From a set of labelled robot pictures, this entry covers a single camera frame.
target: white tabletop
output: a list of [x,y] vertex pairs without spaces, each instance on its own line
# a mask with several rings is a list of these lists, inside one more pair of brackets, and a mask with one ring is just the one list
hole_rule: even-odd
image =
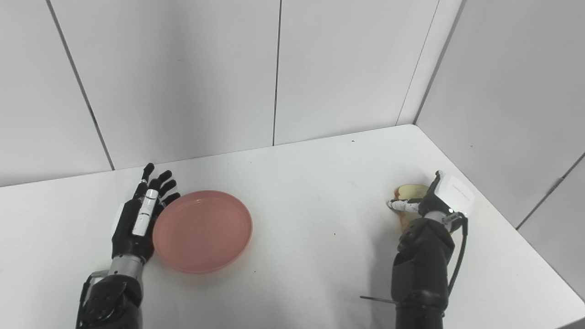
[[[585,305],[416,127],[397,126],[157,166],[178,190],[220,190],[246,204],[254,232],[234,263],[207,275],[144,270],[144,329],[393,328],[400,227],[385,205],[438,169],[477,196],[445,328],[553,329]],[[0,321],[72,328],[81,285],[110,264],[112,224],[142,168],[0,189]],[[455,240],[459,248],[460,232]]]

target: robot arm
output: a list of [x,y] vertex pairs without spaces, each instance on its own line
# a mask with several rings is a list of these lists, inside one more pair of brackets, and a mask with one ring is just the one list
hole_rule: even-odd
[[149,184],[153,170],[154,165],[149,163],[133,198],[124,204],[112,237],[109,270],[92,273],[83,285],[76,329],[142,326],[142,269],[154,254],[154,222],[167,205],[180,197],[173,193],[161,201],[177,182],[166,182],[172,176],[171,171],[166,171]]
[[[467,243],[466,213],[473,193],[457,178],[436,172],[425,196],[390,200],[396,211],[418,213],[402,235],[392,271],[392,300],[364,297],[396,305],[396,329],[442,329],[443,316]],[[451,233],[462,228],[457,264],[448,281],[447,265],[455,243]]]

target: bread slice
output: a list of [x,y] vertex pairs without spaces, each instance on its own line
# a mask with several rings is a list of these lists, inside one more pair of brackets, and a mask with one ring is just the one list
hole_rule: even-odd
[[[406,184],[402,185],[394,191],[394,198],[395,199],[412,199],[412,198],[422,198],[425,196],[426,191],[429,189],[428,186],[420,185],[420,184]],[[406,211],[397,211],[398,216],[400,218],[400,229],[402,232],[406,230],[408,224],[417,218],[420,217],[417,213],[408,213]]]

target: pink bowl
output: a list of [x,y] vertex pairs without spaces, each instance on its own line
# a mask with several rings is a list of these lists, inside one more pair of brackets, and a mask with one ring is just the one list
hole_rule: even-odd
[[164,263],[188,273],[208,273],[233,262],[252,236],[246,206],[220,191],[198,191],[171,203],[154,225],[154,249]]

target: wall seam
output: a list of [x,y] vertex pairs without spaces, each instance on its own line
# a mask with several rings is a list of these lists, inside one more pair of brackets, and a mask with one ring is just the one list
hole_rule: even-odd
[[435,77],[437,75],[437,72],[439,71],[439,67],[441,66],[441,62],[443,62],[443,57],[445,56],[445,53],[447,52],[447,48],[449,47],[449,43],[451,42],[451,38],[453,37],[453,32],[455,32],[455,28],[457,27],[457,23],[459,23],[459,18],[461,17],[461,13],[463,12],[463,8],[465,7],[466,2],[467,2],[467,0],[462,0],[461,4],[459,5],[459,9],[457,10],[457,15],[455,15],[455,19],[453,20],[453,25],[451,25],[451,30],[449,30],[449,34],[447,35],[447,40],[445,40],[445,44],[443,45],[443,49],[441,49],[441,54],[439,55],[439,58],[437,59],[435,69],[433,70],[433,74],[431,74],[431,79],[429,79],[429,84],[426,86],[425,94],[422,96],[421,104],[418,107],[417,115],[414,117],[414,122],[412,123],[414,125],[417,124],[418,117],[420,116],[421,111],[422,111],[422,107],[425,105],[426,98],[429,95],[429,92],[431,90],[433,82],[435,82]]
[[577,165],[583,160],[583,158],[585,158],[585,152],[583,152],[583,154],[577,159],[577,161],[575,161],[575,163],[567,170],[567,172],[553,184],[553,186],[546,192],[545,196],[543,196],[542,199],[536,204],[536,206],[534,206],[534,208],[528,213],[528,215],[524,217],[520,224],[516,226],[516,230],[520,229],[522,225],[526,223],[530,216],[532,216],[534,212],[536,212],[536,210],[545,202],[545,200],[561,185],[565,178],[567,178],[567,176],[573,171],[573,169],[577,167]]
[[106,155],[106,158],[108,159],[108,163],[110,165],[110,168],[112,170],[115,170],[115,168],[113,166],[112,158],[110,157],[110,154],[108,151],[108,147],[106,146],[106,143],[104,141],[104,136],[102,135],[102,131],[98,125],[98,121],[95,118],[94,110],[91,108],[90,100],[88,99],[87,93],[85,92],[85,88],[83,87],[83,83],[81,82],[81,77],[79,76],[79,72],[77,71],[77,67],[75,66],[75,63],[73,62],[73,56],[71,55],[69,47],[67,46],[67,42],[65,41],[65,35],[63,34],[63,30],[61,29],[61,25],[59,24],[59,21],[57,20],[57,15],[55,14],[53,4],[51,3],[51,0],[46,0],[46,2],[47,2],[47,6],[49,7],[49,12],[51,13],[51,16],[53,17],[53,22],[55,23],[55,27],[57,28],[57,32],[59,33],[59,37],[61,38],[61,42],[63,44],[63,47],[65,48],[65,53],[67,54],[67,58],[69,59],[69,64],[71,64],[71,69],[73,70],[73,74],[75,75],[75,79],[77,80],[77,84],[79,85],[81,95],[83,96],[83,100],[85,101],[85,105],[87,106],[87,110],[89,110],[91,120],[94,123],[95,131],[98,134],[99,141],[101,142],[102,148],[104,149],[104,153]]

